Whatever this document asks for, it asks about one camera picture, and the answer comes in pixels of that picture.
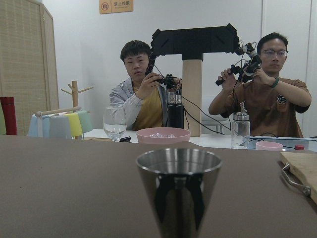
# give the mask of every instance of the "hand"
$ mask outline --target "hand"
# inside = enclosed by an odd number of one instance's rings
[[[170,88],[167,90],[168,92],[175,92],[175,91],[182,88],[182,84],[183,84],[182,79],[175,77],[175,78],[173,78],[173,82],[174,82],[174,85],[176,88]]]
[[[230,74],[231,70],[225,69],[220,74],[221,76],[218,76],[218,80],[224,80],[224,82],[221,84],[224,91],[232,92],[234,85],[236,84],[237,80],[234,77],[234,74]]]
[[[135,95],[139,99],[145,99],[149,96],[154,89],[159,87],[159,82],[156,80],[162,79],[162,76],[157,73],[149,73],[143,80]]]
[[[257,80],[261,84],[272,85],[275,82],[275,78],[268,76],[262,68],[257,69],[254,74],[252,74],[253,80]]]

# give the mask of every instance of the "black bottle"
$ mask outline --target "black bottle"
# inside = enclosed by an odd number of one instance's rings
[[[167,127],[184,129],[184,106],[180,94],[170,95],[170,103],[167,106]]]

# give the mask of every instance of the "brown table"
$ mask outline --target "brown table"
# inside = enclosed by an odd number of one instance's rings
[[[135,159],[163,147],[0,136],[0,237],[159,238]],[[204,149],[224,163],[201,238],[317,237],[317,205],[286,184],[279,152]]]

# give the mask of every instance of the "man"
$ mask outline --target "man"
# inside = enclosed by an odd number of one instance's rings
[[[167,121],[166,86],[157,80],[161,75],[149,73],[149,45],[142,41],[130,41],[125,44],[120,58],[130,76],[117,85],[110,93],[111,106],[123,106],[126,113],[127,130],[140,130],[149,127],[165,126]],[[181,80],[175,78],[181,87]]]
[[[210,104],[209,113],[227,118],[239,112],[239,104],[244,101],[250,115],[250,135],[303,137],[296,112],[304,113],[312,97],[304,82],[279,76],[287,59],[287,44],[287,39],[275,32],[259,41],[257,52],[262,64],[251,82],[236,84],[234,75],[229,75],[230,69],[221,72],[218,80],[225,81]]]

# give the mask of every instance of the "man wearing glasses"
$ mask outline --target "man wearing glasses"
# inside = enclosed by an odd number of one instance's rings
[[[222,91],[210,104],[209,113],[227,118],[239,112],[240,103],[245,102],[250,135],[303,137],[296,112],[307,111],[312,97],[304,82],[279,76],[287,59],[287,44],[287,39],[275,32],[260,39],[257,52],[262,64],[250,82],[237,82],[234,74],[229,75],[230,69],[221,72],[218,80],[225,81]]]

